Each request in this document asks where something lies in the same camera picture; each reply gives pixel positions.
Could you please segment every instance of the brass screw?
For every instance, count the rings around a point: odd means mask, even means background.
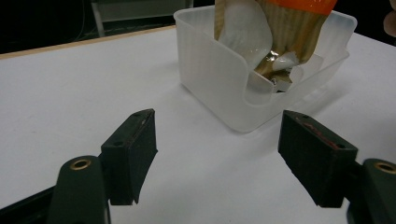
[[[385,173],[388,173],[391,175],[396,175],[396,166],[394,166],[393,164],[379,161],[375,164],[375,168],[382,172],[385,172]]]
[[[89,167],[90,165],[91,165],[91,161],[89,161],[89,160],[78,160],[78,161],[73,162],[70,165],[70,169],[75,170],[75,171],[83,170],[83,169]]]

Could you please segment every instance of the red marking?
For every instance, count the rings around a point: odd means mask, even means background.
[[[314,125],[310,123],[305,123],[303,122],[303,125],[307,128],[309,128],[314,134],[317,135],[323,142],[325,142],[327,145],[331,146],[334,149],[339,149],[340,147],[337,146],[332,140],[328,139],[326,136],[323,135],[323,133],[318,130],[317,128],[314,127]]]

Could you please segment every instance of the white table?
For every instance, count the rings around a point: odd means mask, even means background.
[[[396,162],[396,48],[354,34],[312,116]],[[159,153],[134,206],[113,223],[347,223],[316,207],[277,153],[281,117],[252,133],[221,123],[179,82],[174,28],[0,61],[0,207],[53,186],[60,167],[100,146],[136,111],[156,110]]]

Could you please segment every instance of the plastic bin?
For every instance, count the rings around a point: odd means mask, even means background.
[[[214,6],[174,14],[181,83],[225,124],[251,132],[311,91],[324,85],[349,56],[355,18],[333,11],[322,26],[311,59],[291,70],[287,92],[248,70],[239,54],[214,39]]]

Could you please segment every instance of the wooden table edge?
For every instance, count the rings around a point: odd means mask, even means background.
[[[175,25],[165,26],[165,27],[160,27],[160,28],[155,28],[155,29],[132,32],[132,33],[128,33],[128,34],[105,36],[105,37],[101,37],[101,38],[83,40],[83,41],[78,41],[78,42],[62,44],[62,45],[49,46],[49,47],[44,47],[44,48],[39,48],[39,49],[28,49],[28,50],[15,51],[15,52],[10,52],[10,53],[0,54],[0,60],[19,57],[19,56],[23,56],[23,55],[35,54],[35,53],[40,53],[40,52],[45,52],[45,51],[50,51],[50,50],[66,49],[66,48],[77,47],[77,46],[81,46],[81,45],[99,43],[99,42],[103,42],[103,41],[120,39],[120,38],[134,36],[134,35],[144,35],[144,34],[174,29],[175,27],[176,27]]]

